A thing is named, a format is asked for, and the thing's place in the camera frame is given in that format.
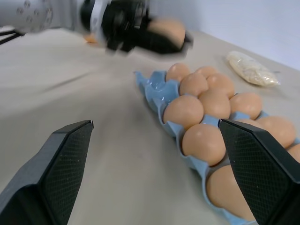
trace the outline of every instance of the blue egg carton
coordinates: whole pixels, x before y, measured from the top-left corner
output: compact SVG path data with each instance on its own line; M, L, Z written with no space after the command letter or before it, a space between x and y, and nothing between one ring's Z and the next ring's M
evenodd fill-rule
M184 156L182 154L181 142L185 130L182 125L167 121L163 122L163 114L170 102L178 98L180 83L175 80L165 81L166 71L155 71L150 78L145 78L142 73L135 72L136 85L140 89L141 93L145 96L151 109L157 113L158 120L164 130L176 140L177 150L185 163L193 170L196 170L202 178L202 193L206 203L215 211L224 216L231 225L252 225L256 224L255 221L248 222L242 218L239 218L225 209L218 208L214 206L206 193L206 180L207 178L217 169L225 165L230 165L230 161L227 155L222 159L222 161L214 167L210 167L208 163L201 161L193 156ZM269 116L266 112L261 111L257 119ZM248 115L241 112L235 112L230 115L230 119L250 119ZM211 117L209 115L204 115L201 123L211 124L218 127L219 119ZM294 145L300 143L299 139L296 139Z

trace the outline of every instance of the plastic egg tray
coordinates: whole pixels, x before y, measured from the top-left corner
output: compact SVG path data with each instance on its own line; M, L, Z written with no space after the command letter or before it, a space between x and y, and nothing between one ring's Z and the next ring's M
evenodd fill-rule
M224 216L231 225L254 225L256 222L248 222L242 218L239 218L225 209L218 208L214 206L206 193L206 180L214 171L219 169L222 166L229 165L230 161L226 155L223 160L214 167L210 167L206 162L201 161L193 156L184 156L181 150L181 141L185 133L182 125L167 121L163 122L163 113L165 108L170 102L178 98L179 95L179 86L180 83L176 80L165 81L166 71L155 71L152 73L150 78L146 78L140 72L135 72L135 81L136 85L139 88L140 92L145 96L150 108L157 113L158 119L165 131L176 140L177 150L182 159L186 164L191 168L196 170L202 178L202 193L207 204L217 213ZM264 111L261 111L257 119L262 117L267 117L268 114ZM239 119L250 119L248 115L245 115L241 112L236 112L230 115L230 119L239 120ZM201 123L211 124L218 127L219 119L211 117L209 115L204 115L204 118ZM296 139L294 145L300 143L299 139Z

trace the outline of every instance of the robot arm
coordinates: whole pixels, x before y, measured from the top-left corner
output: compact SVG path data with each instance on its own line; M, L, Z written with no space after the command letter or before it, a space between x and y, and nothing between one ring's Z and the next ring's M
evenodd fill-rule
M143 0L0 0L0 27L13 26L15 35L64 28L93 33L107 48L129 52L136 46L159 54L181 53L167 37L147 30L151 22Z

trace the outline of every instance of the table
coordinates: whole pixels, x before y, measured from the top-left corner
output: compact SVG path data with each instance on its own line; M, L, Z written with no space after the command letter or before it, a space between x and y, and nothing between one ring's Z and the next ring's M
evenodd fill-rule
M205 203L200 179L176 152L135 87L133 71L150 75L183 61L229 75L236 91L255 91L265 111L300 130L300 72L203 33L193 33L185 59L136 50L112 57L61 30L28 35L0 47L0 191L51 132L80 120L95 124L71 225L224 225ZM228 67L243 51L278 72L282 85L258 88Z

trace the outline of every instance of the plastic bag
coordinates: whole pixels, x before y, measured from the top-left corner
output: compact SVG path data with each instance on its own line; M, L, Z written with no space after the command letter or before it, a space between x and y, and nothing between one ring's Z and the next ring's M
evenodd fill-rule
M233 51L226 58L234 71L248 83L265 87L280 85L273 72L250 56Z

